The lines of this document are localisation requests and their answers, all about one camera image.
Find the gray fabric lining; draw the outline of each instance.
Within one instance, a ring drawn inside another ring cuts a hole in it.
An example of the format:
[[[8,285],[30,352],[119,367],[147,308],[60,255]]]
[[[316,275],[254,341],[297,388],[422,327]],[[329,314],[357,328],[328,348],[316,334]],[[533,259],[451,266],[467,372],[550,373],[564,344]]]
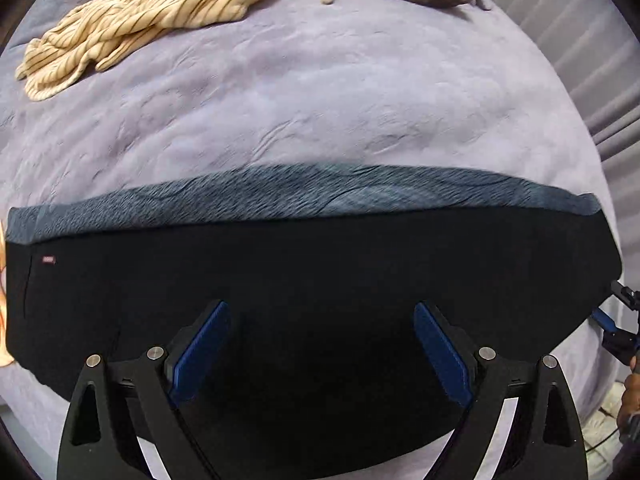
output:
[[[6,237],[29,244],[90,232],[171,225],[482,206],[580,215],[600,210],[592,194],[576,196],[488,171],[294,164],[212,173],[69,205],[13,208]]]

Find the black garment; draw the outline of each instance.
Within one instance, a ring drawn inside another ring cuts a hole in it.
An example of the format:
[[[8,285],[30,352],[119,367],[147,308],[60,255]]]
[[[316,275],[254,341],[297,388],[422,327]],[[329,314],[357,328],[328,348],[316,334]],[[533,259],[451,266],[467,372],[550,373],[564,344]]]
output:
[[[606,299],[622,268],[602,212],[518,207],[167,227],[7,250],[8,349],[67,399],[88,355],[137,357],[213,298],[229,303],[238,334],[181,407],[225,480],[321,478],[451,430],[460,411],[413,333],[418,301],[477,343],[534,362]]]

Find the black wire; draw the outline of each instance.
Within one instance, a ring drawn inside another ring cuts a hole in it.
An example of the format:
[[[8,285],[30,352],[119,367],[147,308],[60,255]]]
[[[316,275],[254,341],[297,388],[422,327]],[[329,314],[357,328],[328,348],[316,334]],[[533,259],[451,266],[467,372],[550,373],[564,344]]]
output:
[[[599,443],[597,443],[595,446],[591,446],[587,451],[585,451],[585,453],[590,453],[591,451],[593,451],[594,449],[596,449],[597,447],[601,446],[602,444],[604,444],[607,440],[609,440],[612,436],[614,436],[616,433],[618,432],[618,428],[616,428],[615,430],[613,430],[611,433],[609,433],[609,435],[607,435],[607,437],[604,440],[599,441]]]

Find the metal screw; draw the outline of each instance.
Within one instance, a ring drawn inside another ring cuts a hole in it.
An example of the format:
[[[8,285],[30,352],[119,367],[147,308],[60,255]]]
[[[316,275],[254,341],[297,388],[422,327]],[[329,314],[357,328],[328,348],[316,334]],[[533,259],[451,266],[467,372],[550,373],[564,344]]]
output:
[[[146,351],[146,356],[155,361],[156,359],[161,358],[164,355],[164,350],[160,346],[154,346]]]
[[[542,358],[542,364],[547,368],[555,368],[556,366],[558,366],[558,360],[552,355],[545,355]]]
[[[478,355],[485,361],[490,361],[491,359],[495,359],[495,350],[488,346],[483,346],[478,350]]]
[[[98,354],[94,354],[94,355],[90,355],[87,359],[86,359],[86,365],[89,368],[93,368],[94,366],[97,366],[100,364],[100,356]]]

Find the mattress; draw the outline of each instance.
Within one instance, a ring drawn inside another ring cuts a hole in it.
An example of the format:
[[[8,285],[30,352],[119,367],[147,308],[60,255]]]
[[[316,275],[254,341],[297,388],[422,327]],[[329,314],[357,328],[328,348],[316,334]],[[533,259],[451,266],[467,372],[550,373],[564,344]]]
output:
[[[591,192],[617,236],[584,123],[551,65],[500,9],[263,0],[242,22],[175,31],[30,102],[14,81],[24,45],[85,1],[37,0],[0,57],[3,218],[12,206],[214,171],[349,162],[477,168]],[[605,308],[620,314],[615,302]],[[617,370],[600,337],[585,322],[554,351],[583,420]],[[68,403],[18,363],[0,369],[0,396],[55,457]],[[497,465],[512,408],[478,478]],[[423,478],[446,439],[340,478]]]

